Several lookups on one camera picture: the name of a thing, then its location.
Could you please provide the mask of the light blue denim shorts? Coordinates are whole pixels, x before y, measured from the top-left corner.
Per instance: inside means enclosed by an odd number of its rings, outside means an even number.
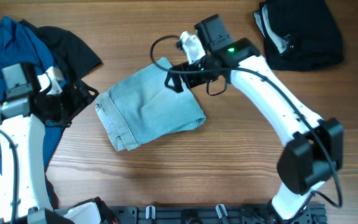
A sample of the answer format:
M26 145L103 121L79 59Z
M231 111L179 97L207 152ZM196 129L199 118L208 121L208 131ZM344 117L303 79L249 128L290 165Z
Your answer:
M196 129L206 121L192 92L164 85L167 72L151 64L95 99L95 110L115 150L133 150L163 135Z

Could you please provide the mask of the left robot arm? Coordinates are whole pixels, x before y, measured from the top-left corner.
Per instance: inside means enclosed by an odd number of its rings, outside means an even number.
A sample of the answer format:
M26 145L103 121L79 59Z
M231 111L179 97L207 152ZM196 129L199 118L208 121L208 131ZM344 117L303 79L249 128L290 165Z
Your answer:
M44 166L47 123L69 127L98 91L77 78L61 86L59 69L37 75L29 62L7 66L2 74L7 90L0 101L0 223L102 223L92 200L63 215L54 212Z

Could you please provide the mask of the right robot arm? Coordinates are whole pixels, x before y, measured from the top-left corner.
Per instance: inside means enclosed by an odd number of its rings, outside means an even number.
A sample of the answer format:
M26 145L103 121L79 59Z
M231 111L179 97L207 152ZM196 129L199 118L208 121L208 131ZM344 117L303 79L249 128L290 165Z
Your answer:
M210 85L223 77L241 91L276 131L283 152L277 162L282 181L265 205L245 205L244 223L325 223L326 211L311 200L328 180L338 182L343 165L344 128L310 110L275 76L265 57L246 38L235 40L218 15L177 36L185 63L168 70L165 86L175 92Z

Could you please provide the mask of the folded black clothes pile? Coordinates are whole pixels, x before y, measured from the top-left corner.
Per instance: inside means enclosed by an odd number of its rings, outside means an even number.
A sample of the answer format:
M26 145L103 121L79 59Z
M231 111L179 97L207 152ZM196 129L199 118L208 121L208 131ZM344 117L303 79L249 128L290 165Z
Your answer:
M262 1L253 17L274 70L309 72L344 61L342 35L324 0Z

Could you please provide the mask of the black garment under shirt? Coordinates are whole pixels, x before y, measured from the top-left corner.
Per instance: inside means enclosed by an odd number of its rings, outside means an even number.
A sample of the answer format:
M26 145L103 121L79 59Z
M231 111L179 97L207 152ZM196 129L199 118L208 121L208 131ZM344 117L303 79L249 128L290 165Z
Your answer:
M96 53L69 30L53 26L36 27L26 20L19 23L29 28L47 46L67 82L81 80L102 64Z

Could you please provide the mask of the dark blue polo shirt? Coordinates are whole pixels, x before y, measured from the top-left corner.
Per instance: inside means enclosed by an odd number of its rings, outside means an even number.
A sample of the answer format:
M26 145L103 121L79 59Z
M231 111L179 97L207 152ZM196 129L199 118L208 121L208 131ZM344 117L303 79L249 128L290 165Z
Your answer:
M4 16L0 20L0 77L2 69L19 62L36 64L36 74L44 74L48 68L57 65L51 51L28 27ZM6 83L0 79L0 100L7 89ZM45 128L43 158L45 171L62 137L63 129Z

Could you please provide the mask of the left white rail clip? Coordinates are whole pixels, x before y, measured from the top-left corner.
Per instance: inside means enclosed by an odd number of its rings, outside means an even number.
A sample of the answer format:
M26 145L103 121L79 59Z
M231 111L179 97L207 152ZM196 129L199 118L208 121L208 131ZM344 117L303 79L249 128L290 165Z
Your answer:
M156 219L156 209L153 205L149 205L145 209L145 219L154 220Z

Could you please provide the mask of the white rail clip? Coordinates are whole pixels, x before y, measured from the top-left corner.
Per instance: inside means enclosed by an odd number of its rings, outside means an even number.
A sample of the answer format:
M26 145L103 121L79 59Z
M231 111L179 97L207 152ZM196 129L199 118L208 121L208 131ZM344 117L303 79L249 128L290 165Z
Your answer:
M216 213L222 224L229 224L227 220L227 210L223 204L218 204L215 207Z
M154 220L156 219L156 209L153 205L149 205L145 209L145 219Z

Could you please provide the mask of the right white rail clip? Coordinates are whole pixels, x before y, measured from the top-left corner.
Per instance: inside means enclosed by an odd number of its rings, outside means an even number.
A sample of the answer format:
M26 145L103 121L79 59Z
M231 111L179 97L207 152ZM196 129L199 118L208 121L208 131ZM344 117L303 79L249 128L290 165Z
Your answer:
M229 224L227 220L227 210L223 204L218 204L215 207L216 213L222 224Z

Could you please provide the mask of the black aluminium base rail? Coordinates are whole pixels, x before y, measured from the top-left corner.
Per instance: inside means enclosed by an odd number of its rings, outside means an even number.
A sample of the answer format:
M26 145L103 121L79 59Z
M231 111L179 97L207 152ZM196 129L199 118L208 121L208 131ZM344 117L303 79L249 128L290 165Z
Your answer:
M224 206L230 224L282 223L267 204ZM119 223L125 224L220 224L215 207L155 207L156 219L154 220L145 219L146 207L110 206L109 209L117 216Z

